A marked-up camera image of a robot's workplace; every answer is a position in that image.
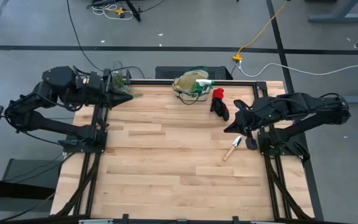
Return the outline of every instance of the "yellow cable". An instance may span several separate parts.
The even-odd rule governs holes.
[[[252,45],[257,39],[258,37],[265,31],[266,27],[270,24],[270,22],[276,18],[276,16],[280,13],[280,11],[284,8],[284,6],[287,4],[287,1],[285,1],[285,3],[283,4],[283,6],[274,14],[274,16],[272,18],[270,18],[270,20],[266,23],[265,27],[258,33],[258,35],[256,35],[256,37],[249,42],[248,44],[245,44],[244,46],[242,46],[240,48],[240,50],[237,52],[237,54],[233,57],[233,60],[242,60],[241,56],[240,56],[240,52],[242,49]]]

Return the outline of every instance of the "floor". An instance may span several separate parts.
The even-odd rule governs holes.
[[[145,9],[158,1],[137,2]],[[277,21],[284,49],[293,50],[285,54],[289,66],[328,72],[358,64],[358,49],[354,48],[358,42],[358,23],[307,21],[310,14],[331,12],[346,2],[288,2]],[[0,0],[0,5],[3,3],[7,4],[0,16],[0,49],[4,49],[0,50],[0,105],[6,106],[19,94],[30,92],[40,81],[41,73],[50,68],[76,65],[82,70],[94,70],[76,48],[65,1]],[[274,0],[274,9],[283,3],[284,0]],[[166,0],[143,13],[141,23],[135,19],[117,21],[96,16],[86,9],[88,4],[88,0],[70,1],[73,22],[81,44],[89,50],[88,57],[100,68],[111,68],[115,60],[124,66],[138,66],[150,78],[154,77],[156,66],[164,65],[232,68],[231,57],[236,48],[251,41],[270,17],[266,1],[260,0],[233,0],[225,4],[218,0]],[[358,12],[358,5],[352,12]],[[204,48],[184,51],[181,47]],[[245,72],[256,74],[268,63],[282,63],[271,25],[252,48],[242,54]],[[316,55],[314,50],[327,51]],[[139,72],[131,72],[140,78]],[[358,95],[358,68],[323,77],[290,74],[295,91],[312,96],[327,92]],[[278,67],[268,68],[257,78],[245,77],[235,70],[233,77],[284,80],[283,70]],[[42,112],[49,117],[73,116],[61,108]],[[351,105],[351,113],[352,118],[342,126],[322,126],[306,134],[327,221],[358,223],[358,104]],[[35,134],[55,141],[64,138],[43,131]],[[10,158],[47,160],[59,153],[59,147],[16,134],[5,121],[0,122],[0,178]]]

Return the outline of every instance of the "metal bracket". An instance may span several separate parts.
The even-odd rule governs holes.
[[[251,224],[285,224],[285,223],[277,223],[277,222],[251,222]]]
[[[102,153],[106,147],[107,130],[100,131],[98,145],[82,143],[74,136],[67,136],[66,142],[71,141],[73,145],[66,144],[63,148],[63,152],[90,152],[90,153]]]
[[[291,137],[285,144],[274,147],[270,143],[269,133],[262,132],[258,133],[259,151],[261,155],[266,156],[298,156],[301,159],[309,158],[309,152],[304,149],[299,142],[301,134]]]
[[[131,84],[131,73],[130,73],[130,71],[127,69],[127,72],[126,72],[126,77],[125,77],[125,84],[126,85],[129,85],[129,84]]]
[[[240,224],[239,217],[233,217],[233,224]]]
[[[262,89],[263,91],[267,91],[267,85],[266,82],[256,82],[257,87]]]
[[[121,224],[128,224],[129,215],[123,214]]]
[[[78,224],[113,224],[113,219],[80,220]]]
[[[177,224],[186,224],[187,220],[177,220]]]

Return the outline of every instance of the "white cable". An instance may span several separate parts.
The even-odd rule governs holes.
[[[243,75],[245,75],[247,77],[251,77],[251,78],[255,78],[255,77],[259,76],[267,67],[269,67],[271,65],[276,65],[276,66],[287,68],[289,70],[297,71],[297,72],[300,72],[300,73],[305,73],[305,74],[309,74],[309,75],[317,75],[317,76],[330,75],[330,74],[340,72],[340,71],[343,71],[343,70],[346,70],[346,69],[349,69],[349,68],[357,68],[358,67],[358,65],[352,65],[352,66],[344,67],[344,68],[341,68],[341,69],[338,69],[338,70],[335,70],[335,71],[331,71],[331,72],[326,72],[326,73],[311,73],[311,72],[305,72],[305,71],[302,71],[302,70],[299,70],[299,69],[296,69],[296,68],[291,68],[291,67],[288,67],[288,66],[280,65],[280,64],[277,64],[277,63],[269,63],[263,69],[261,69],[261,71],[258,74],[256,74],[256,75],[248,75],[244,71],[242,71],[241,63],[242,63],[242,61],[240,60],[240,62],[237,65],[238,69],[241,71],[241,73]]]
[[[111,9],[111,10],[116,10],[118,9],[117,5],[115,4],[108,4],[106,7],[94,7],[92,6],[92,12],[93,14],[97,15],[97,16],[101,16],[104,15],[106,18],[108,19],[117,19],[117,20],[129,20],[132,19],[134,17],[133,13],[131,11],[123,11],[122,13],[130,13],[131,17],[130,18],[115,18],[115,17],[109,17],[106,13],[106,9]]]

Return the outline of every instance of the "extension cord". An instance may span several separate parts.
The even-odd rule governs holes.
[[[283,67],[283,68],[287,68],[289,70],[293,70],[293,71],[296,71],[296,72],[300,72],[300,73],[304,73],[304,74],[308,74],[308,75],[316,75],[316,76],[322,76],[322,75],[330,75],[330,74],[334,74],[336,72],[340,72],[340,71],[343,71],[343,70],[347,70],[347,69],[350,69],[350,68],[357,68],[358,65],[352,65],[352,66],[348,66],[348,67],[344,67],[344,68],[341,68],[341,69],[338,69],[338,70],[335,70],[335,71],[331,71],[331,72],[326,72],[326,73],[312,73],[312,72],[306,72],[306,71],[302,71],[302,70],[299,70],[299,69],[296,69],[296,68],[291,68],[291,67],[288,67],[288,66],[284,66],[284,65],[280,65],[280,64],[277,64],[277,63],[268,63],[263,69],[261,69],[261,71],[256,74],[256,75],[248,75],[246,74],[243,70],[242,70],[242,66],[241,66],[241,63],[242,63],[242,60],[239,60],[239,63],[237,64],[237,68],[240,70],[240,72],[247,76],[247,77],[251,77],[251,78],[255,78],[257,76],[259,76],[267,67],[271,66],[271,65],[276,65],[276,66],[279,66],[279,67]]]

